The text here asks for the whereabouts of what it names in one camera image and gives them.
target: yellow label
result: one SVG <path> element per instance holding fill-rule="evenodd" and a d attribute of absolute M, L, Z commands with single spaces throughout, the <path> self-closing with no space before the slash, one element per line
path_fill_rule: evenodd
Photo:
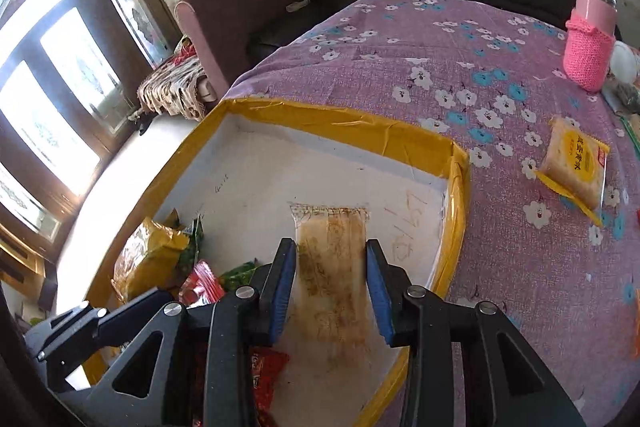
<path fill-rule="evenodd" d="M 588 183 L 595 177 L 595 160 L 584 138 L 577 131 L 567 131 L 564 134 L 564 159 L 582 181 Z"/>

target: pink sofa armrest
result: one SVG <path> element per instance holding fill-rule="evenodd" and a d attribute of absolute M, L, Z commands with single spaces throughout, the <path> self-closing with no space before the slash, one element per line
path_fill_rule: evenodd
<path fill-rule="evenodd" d="M 250 67 L 252 32 L 284 13 L 296 0 L 180 0 L 175 17 L 195 45 L 218 99 Z"/>

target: silver bolt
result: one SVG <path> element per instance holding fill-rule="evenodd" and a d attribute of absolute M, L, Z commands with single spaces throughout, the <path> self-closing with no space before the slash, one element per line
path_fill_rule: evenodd
<path fill-rule="evenodd" d="M 419 299 L 427 295 L 427 290 L 423 288 L 423 286 L 418 286 L 417 284 L 412 284 L 409 288 L 406 289 L 407 295 L 410 297 L 414 297 Z"/>
<path fill-rule="evenodd" d="M 164 314 L 168 317 L 175 317 L 182 311 L 182 305 L 178 302 L 170 302 L 164 307 Z"/>
<path fill-rule="evenodd" d="M 255 290 L 251 286 L 240 286 L 236 290 L 236 297 L 239 299 L 250 299 L 254 296 Z"/>
<path fill-rule="evenodd" d="M 478 308 L 485 315 L 495 315 L 495 312 L 498 311 L 498 307 L 489 301 L 482 301 L 478 304 Z"/>

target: purple tablecloth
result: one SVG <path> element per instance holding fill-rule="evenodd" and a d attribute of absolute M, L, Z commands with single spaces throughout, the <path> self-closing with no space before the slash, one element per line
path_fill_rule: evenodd
<path fill-rule="evenodd" d="M 354 107 L 466 148 L 472 207 L 449 300 L 499 303 L 599 427 L 640 378 L 640 169 L 603 98 L 566 79 L 564 40 L 475 2 L 360 0 L 244 74 L 228 96 Z M 532 173 L 556 114 L 611 147 L 602 229 Z"/>

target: glass window pane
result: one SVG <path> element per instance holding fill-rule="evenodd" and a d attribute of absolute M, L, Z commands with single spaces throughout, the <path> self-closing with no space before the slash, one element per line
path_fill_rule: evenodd
<path fill-rule="evenodd" d="M 60 181 L 84 193 L 100 158 L 62 118 L 25 62 L 0 90 L 0 110 Z"/>
<path fill-rule="evenodd" d="M 44 51 L 84 108 L 112 133 L 132 112 L 117 75 L 76 8 L 40 39 Z"/>
<path fill-rule="evenodd" d="M 60 222 L 0 164 L 0 203 L 33 232 L 53 241 Z"/>
<path fill-rule="evenodd" d="M 0 66 L 22 38 L 62 0 L 26 0 L 0 28 Z"/>
<path fill-rule="evenodd" d="M 156 68 L 172 55 L 144 0 L 111 0 L 129 33 L 151 67 Z"/>

